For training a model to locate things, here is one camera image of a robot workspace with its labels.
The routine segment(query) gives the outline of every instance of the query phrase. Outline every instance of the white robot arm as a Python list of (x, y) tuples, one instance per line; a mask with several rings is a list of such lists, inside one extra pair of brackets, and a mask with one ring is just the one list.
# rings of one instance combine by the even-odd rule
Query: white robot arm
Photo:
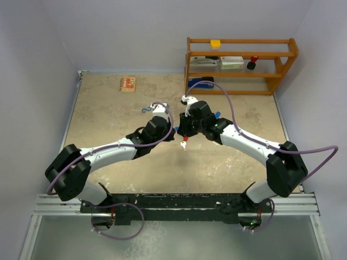
[[(51, 186), (55, 182), (53, 188), (60, 199), (67, 201), (77, 197), (94, 205), (100, 205), (110, 198), (111, 195), (102, 184), (87, 180), (88, 175), (107, 165), (137, 159), (150, 153), (156, 145), (147, 144), (164, 138), (171, 128), (168, 112), (162, 105), (154, 105), (152, 115), (153, 118), (145, 127), (140, 127), (111, 144), (81, 149), (73, 144), (66, 146), (45, 172)], [(175, 133), (176, 131), (172, 129), (165, 141), (174, 140)], [(57, 178), (65, 167), (79, 158), (80, 160), (73, 163), (61, 177)]]
[(267, 168), (267, 178), (253, 183), (245, 190), (245, 195), (254, 203), (279, 195), (288, 197), (294, 188), (307, 176), (307, 169), (300, 155), (277, 152), (268, 146), (259, 145), (240, 133), (264, 142), (267, 145), (288, 151), (297, 151), (296, 146), (287, 141), (283, 145), (260, 138), (242, 129), (238, 132), (233, 122), (225, 118), (216, 119), (205, 101), (192, 96), (183, 96), (181, 103), (187, 105), (185, 113), (180, 114), (177, 133), (191, 137), (202, 133), (208, 140), (220, 145), (230, 146), (253, 157)]

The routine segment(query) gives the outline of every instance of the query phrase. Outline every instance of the white box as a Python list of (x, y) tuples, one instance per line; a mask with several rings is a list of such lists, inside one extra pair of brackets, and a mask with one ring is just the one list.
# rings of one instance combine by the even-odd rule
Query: white box
[(241, 56), (222, 56), (220, 57), (221, 69), (242, 69), (243, 58)]

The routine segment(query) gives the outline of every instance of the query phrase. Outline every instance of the blue object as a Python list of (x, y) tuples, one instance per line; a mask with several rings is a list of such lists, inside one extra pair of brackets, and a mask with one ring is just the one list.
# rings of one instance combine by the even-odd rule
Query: blue object
[(150, 110), (152, 110), (151, 107), (145, 107), (141, 111), (142, 111), (142, 113), (146, 113), (146, 111), (150, 111)]
[[(213, 82), (213, 77), (212, 80), (211, 79), (206, 79), (207, 77), (196, 77), (194, 79), (189, 79), (188, 80), (188, 88), (190, 88), (191, 86), (193, 86), (195, 83), (198, 83), (199, 81), (203, 81), (203, 80), (208, 80), (208, 81), (212, 81)], [(207, 83), (201, 83), (199, 85), (195, 86), (196, 88), (213, 88), (212, 84), (207, 84)]]

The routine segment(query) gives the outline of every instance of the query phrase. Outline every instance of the gray wall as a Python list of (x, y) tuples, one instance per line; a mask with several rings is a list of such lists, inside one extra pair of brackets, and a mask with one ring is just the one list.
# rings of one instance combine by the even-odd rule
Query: gray wall
[(39, 0), (0, 3), (0, 259), (17, 259), (48, 185), (77, 71)]
[(42, 2), (78, 69), (183, 72), (187, 37), (293, 37), (312, 0)]
[[(299, 148), (339, 145), (304, 182), (315, 191), (334, 259), (346, 259), (347, 2), (315, 0), (295, 35), (300, 55), (277, 91), (289, 137)], [(310, 170), (327, 154), (305, 155)]]

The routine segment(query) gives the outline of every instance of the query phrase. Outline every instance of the blue clip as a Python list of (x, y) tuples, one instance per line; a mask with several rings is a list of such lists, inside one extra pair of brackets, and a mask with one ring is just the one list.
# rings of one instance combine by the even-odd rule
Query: blue clip
[(141, 111), (142, 111), (142, 113), (146, 113), (146, 111), (150, 111), (150, 110), (152, 110), (151, 107), (145, 107)]

